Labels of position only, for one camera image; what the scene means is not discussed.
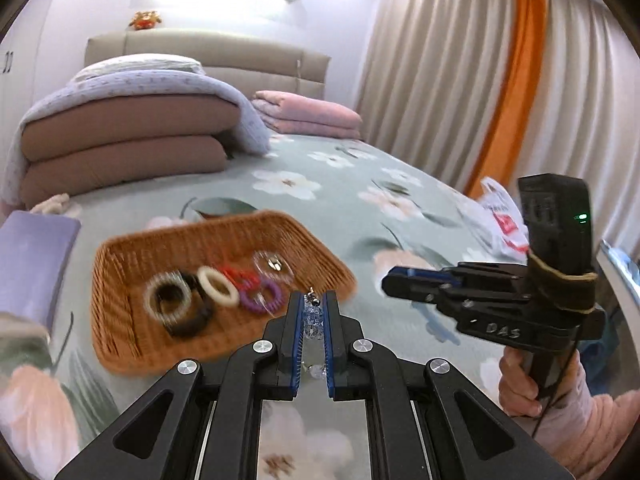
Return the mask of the person's right hand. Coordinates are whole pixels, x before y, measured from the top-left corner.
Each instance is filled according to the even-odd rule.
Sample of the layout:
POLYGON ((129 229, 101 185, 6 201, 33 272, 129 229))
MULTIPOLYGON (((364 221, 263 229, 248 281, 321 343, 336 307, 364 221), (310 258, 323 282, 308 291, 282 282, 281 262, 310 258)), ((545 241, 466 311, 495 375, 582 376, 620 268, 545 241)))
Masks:
MULTIPOLYGON (((499 361, 499 403, 506 414, 512 417, 538 417, 544 406, 538 400, 538 386, 523 368, 525 353, 506 347, 499 361)), ((574 352, 556 390, 555 400, 562 399, 577 384, 580 369, 579 353, 574 352)))

